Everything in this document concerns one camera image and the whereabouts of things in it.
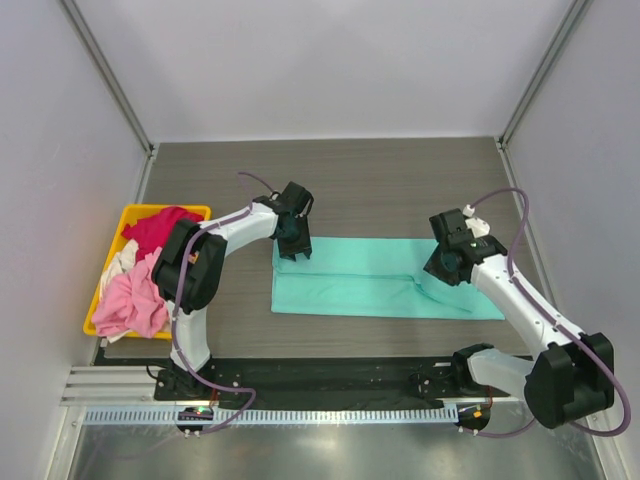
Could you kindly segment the cream white t shirt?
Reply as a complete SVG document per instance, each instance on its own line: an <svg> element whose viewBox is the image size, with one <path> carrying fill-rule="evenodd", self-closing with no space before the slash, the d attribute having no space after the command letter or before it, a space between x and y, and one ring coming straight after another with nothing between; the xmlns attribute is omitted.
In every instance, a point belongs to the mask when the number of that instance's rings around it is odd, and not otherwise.
<svg viewBox="0 0 640 480"><path fill-rule="evenodd" d="M129 240L122 250L116 252L99 280L99 299L104 296L111 281L120 274L130 271L136 263L139 245L134 239Z"/></svg>

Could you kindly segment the magenta t shirt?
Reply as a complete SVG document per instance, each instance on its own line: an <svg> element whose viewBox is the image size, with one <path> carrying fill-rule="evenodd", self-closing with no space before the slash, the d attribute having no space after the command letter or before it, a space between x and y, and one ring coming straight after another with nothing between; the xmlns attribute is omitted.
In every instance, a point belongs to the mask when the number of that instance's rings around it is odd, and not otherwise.
<svg viewBox="0 0 640 480"><path fill-rule="evenodd" d="M136 261L141 261L148 254L162 248L175 224L181 219L200 222L204 217L179 206L170 206L152 216L137 220L134 225L126 224L122 236L137 243Z"/></svg>

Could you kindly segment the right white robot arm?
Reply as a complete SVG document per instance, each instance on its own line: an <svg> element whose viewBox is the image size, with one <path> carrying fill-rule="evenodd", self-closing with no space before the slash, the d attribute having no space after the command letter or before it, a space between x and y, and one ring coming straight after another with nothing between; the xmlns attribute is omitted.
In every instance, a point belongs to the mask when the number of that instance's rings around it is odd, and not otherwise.
<svg viewBox="0 0 640 480"><path fill-rule="evenodd" d="M452 287L469 284L505 316L530 357L488 343L456 351L451 384L471 396L491 387L524 401L534 419L553 429L614 403L614 351L608 338L586 334L560 314L516 268L487 224L460 209L429 220L437 245L425 272Z"/></svg>

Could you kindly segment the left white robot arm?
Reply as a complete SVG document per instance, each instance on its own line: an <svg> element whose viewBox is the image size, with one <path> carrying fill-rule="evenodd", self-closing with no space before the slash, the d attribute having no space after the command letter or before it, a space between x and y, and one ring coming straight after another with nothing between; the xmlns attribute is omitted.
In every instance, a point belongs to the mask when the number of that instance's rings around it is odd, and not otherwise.
<svg viewBox="0 0 640 480"><path fill-rule="evenodd" d="M243 209L204 222L179 220L152 270L152 281L169 308L172 364L182 370L177 387L188 398L204 398L212 387L206 370L207 308L217 294L224 263L232 253L270 239L285 260L309 259L308 215L314 197L290 182L283 191L259 196Z"/></svg>

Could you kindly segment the light pink t shirt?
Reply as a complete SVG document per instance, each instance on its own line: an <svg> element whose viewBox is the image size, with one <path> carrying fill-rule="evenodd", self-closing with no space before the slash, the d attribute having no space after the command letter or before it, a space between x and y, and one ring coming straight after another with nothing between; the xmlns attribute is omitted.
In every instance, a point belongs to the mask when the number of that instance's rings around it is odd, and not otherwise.
<svg viewBox="0 0 640 480"><path fill-rule="evenodd" d="M156 261L157 258L149 254L109 282L92 315L99 336L111 337L131 331L153 338L164 328L168 310L151 279Z"/></svg>

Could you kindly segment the teal t shirt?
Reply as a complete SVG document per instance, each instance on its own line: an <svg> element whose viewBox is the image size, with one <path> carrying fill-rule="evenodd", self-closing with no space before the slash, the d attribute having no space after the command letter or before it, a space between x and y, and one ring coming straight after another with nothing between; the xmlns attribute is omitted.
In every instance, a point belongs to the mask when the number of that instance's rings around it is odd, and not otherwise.
<svg viewBox="0 0 640 480"><path fill-rule="evenodd" d="M444 320L504 315L475 287L423 270L434 239L314 237L312 255L272 257L271 311L282 314Z"/></svg>

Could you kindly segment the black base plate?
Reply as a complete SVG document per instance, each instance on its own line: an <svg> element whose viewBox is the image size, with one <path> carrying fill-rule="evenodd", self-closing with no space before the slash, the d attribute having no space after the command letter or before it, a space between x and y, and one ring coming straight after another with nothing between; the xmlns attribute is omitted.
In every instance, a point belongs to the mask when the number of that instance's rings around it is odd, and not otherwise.
<svg viewBox="0 0 640 480"><path fill-rule="evenodd" d="M224 408L237 408L249 396L247 390L253 389L255 409L347 410L504 395L492 387L463 384L449 356L210 359L197 373L229 390L213 391L170 363L155 377L154 397L217 400Z"/></svg>

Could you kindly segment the yellow plastic bin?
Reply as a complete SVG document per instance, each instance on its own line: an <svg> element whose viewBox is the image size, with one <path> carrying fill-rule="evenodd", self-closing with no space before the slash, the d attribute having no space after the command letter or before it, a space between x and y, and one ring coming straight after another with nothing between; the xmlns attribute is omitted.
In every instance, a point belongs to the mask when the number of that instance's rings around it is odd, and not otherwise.
<svg viewBox="0 0 640 480"><path fill-rule="evenodd" d="M212 215L211 208L206 205L130 204L126 206L121 214L118 226L116 228L113 240L111 242L110 249L104 263L103 272L106 269L107 265L112 260L114 254L122 250L123 247L126 245L126 243L129 241L122 236L122 231L126 224L134 225L137 220L152 216L158 213L160 210L170 206L179 206L179 207L185 208L188 211L198 213L204 217L202 221L209 220ZM154 255L157 258L157 260L159 259L159 255L161 253L162 248L158 248L154 253L152 253L152 255ZM101 299L99 299L99 282L98 282L98 285L96 286L96 290L83 325L83 332L89 336L102 337L97 334L96 327L92 323L92 315L94 314L100 300ZM104 337L104 338L109 340L109 342L113 343L123 337L144 338L131 331L117 335L117 336ZM171 338L170 320L168 318L167 323L165 324L164 328L161 331L159 331L153 338L146 338L146 339L169 340L170 338Z"/></svg>

